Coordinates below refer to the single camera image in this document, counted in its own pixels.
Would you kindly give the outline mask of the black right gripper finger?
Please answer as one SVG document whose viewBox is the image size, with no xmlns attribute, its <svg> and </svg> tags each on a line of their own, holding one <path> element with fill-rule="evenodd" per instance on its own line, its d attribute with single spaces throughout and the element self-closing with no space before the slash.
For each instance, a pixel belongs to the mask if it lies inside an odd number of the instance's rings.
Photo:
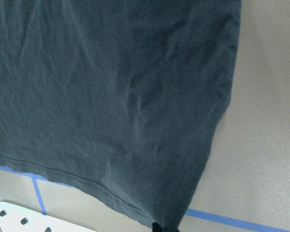
<svg viewBox="0 0 290 232">
<path fill-rule="evenodd" d="M 164 229 L 157 223 L 152 224 L 152 232 L 164 232 Z"/>
</svg>

